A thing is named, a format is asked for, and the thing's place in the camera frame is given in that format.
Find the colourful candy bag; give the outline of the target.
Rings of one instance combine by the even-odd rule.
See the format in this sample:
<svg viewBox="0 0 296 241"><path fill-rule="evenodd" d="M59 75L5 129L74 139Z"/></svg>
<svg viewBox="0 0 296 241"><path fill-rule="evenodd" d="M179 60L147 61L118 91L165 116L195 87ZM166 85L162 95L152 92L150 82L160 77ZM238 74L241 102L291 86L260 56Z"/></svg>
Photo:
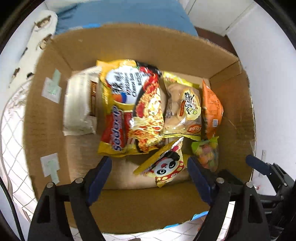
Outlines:
<svg viewBox="0 0 296 241"><path fill-rule="evenodd" d="M219 163L218 138L212 137L209 140L197 141L191 144L193 154L199 163L211 172L215 172Z"/></svg>

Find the orange snack packet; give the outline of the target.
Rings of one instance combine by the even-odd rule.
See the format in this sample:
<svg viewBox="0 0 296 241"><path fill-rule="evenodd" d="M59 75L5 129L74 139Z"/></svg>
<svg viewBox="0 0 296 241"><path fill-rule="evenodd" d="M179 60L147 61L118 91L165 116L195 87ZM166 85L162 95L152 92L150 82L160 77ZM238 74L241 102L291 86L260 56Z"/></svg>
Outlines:
<svg viewBox="0 0 296 241"><path fill-rule="evenodd" d="M211 139L221 124L224 108L217 95L203 81L202 87L202 109L207 139Z"/></svg>

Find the yellow bread snack packet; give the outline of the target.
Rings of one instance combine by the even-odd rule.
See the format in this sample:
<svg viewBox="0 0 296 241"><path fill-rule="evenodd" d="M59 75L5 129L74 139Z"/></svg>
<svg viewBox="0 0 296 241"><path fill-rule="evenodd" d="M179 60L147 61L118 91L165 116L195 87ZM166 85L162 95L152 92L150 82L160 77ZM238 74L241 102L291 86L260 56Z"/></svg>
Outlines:
<svg viewBox="0 0 296 241"><path fill-rule="evenodd" d="M168 94L163 137L201 140L200 85L170 72L164 72L162 80Z"/></svg>

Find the yellow panda snack packet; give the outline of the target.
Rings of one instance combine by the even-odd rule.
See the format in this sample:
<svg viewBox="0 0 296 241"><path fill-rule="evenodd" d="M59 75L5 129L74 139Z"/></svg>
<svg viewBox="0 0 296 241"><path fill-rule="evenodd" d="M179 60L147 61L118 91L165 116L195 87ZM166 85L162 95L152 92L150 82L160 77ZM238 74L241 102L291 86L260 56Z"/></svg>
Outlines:
<svg viewBox="0 0 296 241"><path fill-rule="evenodd" d="M164 145L138 166L133 174L154 178L159 188L173 181L187 168L187 161L184 161L182 153L183 140L180 137Z"/></svg>

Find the white clear wafer packet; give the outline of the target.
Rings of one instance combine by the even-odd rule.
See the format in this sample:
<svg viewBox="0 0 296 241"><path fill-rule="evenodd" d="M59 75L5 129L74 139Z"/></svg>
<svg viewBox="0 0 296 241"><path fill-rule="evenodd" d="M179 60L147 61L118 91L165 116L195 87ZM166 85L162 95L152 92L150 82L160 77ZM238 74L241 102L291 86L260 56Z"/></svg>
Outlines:
<svg viewBox="0 0 296 241"><path fill-rule="evenodd" d="M81 136L96 133L97 91L101 67L76 71L67 81L64 100L63 134Z"/></svg>

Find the yellow instant noodle packet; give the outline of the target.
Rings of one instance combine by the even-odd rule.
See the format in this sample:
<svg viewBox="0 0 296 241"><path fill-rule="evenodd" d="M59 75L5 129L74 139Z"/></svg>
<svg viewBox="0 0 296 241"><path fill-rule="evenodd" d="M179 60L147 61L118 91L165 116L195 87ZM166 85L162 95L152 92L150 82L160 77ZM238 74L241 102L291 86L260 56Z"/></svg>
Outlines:
<svg viewBox="0 0 296 241"><path fill-rule="evenodd" d="M159 78L152 65L98 60L104 130L98 153L113 157L146 154L163 145L164 115Z"/></svg>

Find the white quilted floral blanket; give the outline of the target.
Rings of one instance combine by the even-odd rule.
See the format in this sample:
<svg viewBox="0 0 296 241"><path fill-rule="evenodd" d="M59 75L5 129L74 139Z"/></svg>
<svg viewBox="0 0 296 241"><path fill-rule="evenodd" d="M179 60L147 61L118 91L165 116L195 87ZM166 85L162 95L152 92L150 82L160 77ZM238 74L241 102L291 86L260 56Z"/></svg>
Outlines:
<svg viewBox="0 0 296 241"><path fill-rule="evenodd" d="M28 236L29 224L37 206L31 180L28 174L25 150L23 147L23 118L31 81L25 82L11 96L1 120L1 154L6 176L10 181L16 210L20 213L24 236ZM126 235L105 233L106 240L193 240L205 221L206 213L195 214L191 220L169 225L160 230Z"/></svg>

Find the open cardboard milk box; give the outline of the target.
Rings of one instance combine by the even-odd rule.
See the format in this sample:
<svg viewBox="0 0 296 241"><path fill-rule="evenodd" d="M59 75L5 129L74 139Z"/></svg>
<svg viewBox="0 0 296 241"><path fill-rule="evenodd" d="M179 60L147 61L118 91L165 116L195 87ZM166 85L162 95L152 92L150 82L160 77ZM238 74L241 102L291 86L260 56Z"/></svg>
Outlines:
<svg viewBox="0 0 296 241"><path fill-rule="evenodd" d="M207 208L187 159L248 181L253 106L239 59L200 37L140 24L59 34L29 91L24 143L40 198L112 160L90 210L102 232L132 233L188 220Z"/></svg>

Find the bear print long pillow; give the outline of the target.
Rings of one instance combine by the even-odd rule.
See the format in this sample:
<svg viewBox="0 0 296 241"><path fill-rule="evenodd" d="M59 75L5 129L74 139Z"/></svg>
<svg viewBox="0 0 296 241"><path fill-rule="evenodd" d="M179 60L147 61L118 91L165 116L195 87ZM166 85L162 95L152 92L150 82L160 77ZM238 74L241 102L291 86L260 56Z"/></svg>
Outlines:
<svg viewBox="0 0 296 241"><path fill-rule="evenodd" d="M57 22L54 11L41 10L22 35L13 34L1 53L1 93L34 76L39 57L55 35Z"/></svg>

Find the blue bed sheet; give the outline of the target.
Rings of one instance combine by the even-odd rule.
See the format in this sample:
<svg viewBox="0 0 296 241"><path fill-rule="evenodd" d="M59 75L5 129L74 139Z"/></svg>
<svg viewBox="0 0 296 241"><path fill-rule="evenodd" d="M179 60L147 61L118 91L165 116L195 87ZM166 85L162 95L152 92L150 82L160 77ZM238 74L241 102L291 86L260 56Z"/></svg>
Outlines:
<svg viewBox="0 0 296 241"><path fill-rule="evenodd" d="M64 7L57 18L56 35L115 23L153 25L198 35L178 1L87 1Z"/></svg>

